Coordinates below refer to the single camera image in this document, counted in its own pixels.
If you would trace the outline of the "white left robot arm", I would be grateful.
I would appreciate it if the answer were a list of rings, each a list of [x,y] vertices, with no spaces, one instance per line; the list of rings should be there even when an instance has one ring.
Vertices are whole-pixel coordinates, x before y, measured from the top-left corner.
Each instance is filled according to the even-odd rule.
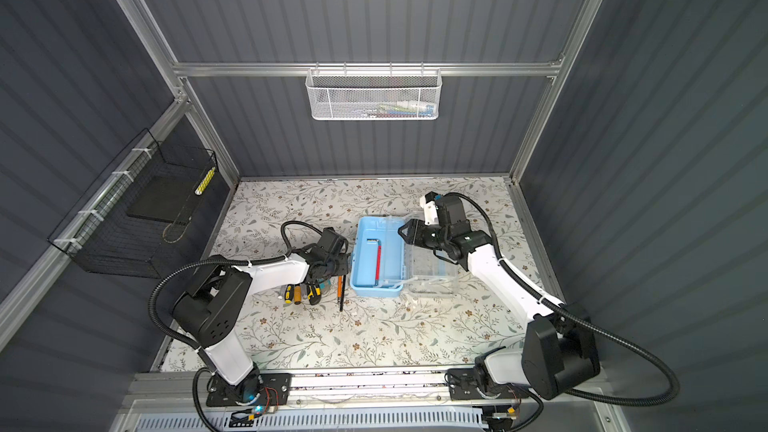
[[[193,275],[171,309],[171,317],[190,335],[192,348],[215,376],[230,387],[258,380],[257,366],[235,332],[246,299],[283,287],[285,299],[322,299],[320,284],[348,272],[348,240],[331,227],[317,242],[291,248],[276,258],[229,260],[220,255],[192,267]]]

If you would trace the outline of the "blue plastic tool box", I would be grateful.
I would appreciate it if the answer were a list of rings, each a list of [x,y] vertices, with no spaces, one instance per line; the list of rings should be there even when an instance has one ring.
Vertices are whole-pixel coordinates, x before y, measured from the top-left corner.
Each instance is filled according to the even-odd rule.
[[[408,246],[398,228],[414,214],[406,216],[364,216],[358,222],[351,258],[350,286],[361,297],[396,298],[402,292],[427,298],[447,298],[458,291],[459,267],[441,260],[425,248]],[[376,246],[383,246],[379,286],[374,287]]]

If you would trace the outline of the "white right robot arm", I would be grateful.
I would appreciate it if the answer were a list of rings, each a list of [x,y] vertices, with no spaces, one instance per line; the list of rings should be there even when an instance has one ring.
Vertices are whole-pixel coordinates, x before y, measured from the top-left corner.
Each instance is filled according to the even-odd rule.
[[[491,223],[487,231],[472,228],[464,202],[478,206],[460,193],[430,192],[419,201],[424,217],[408,220],[398,234],[480,279],[526,327],[521,353],[499,347],[476,358],[478,390],[486,394],[494,385],[528,385],[539,397],[552,399],[596,377],[600,362],[593,333],[548,306],[564,303],[504,257]]]

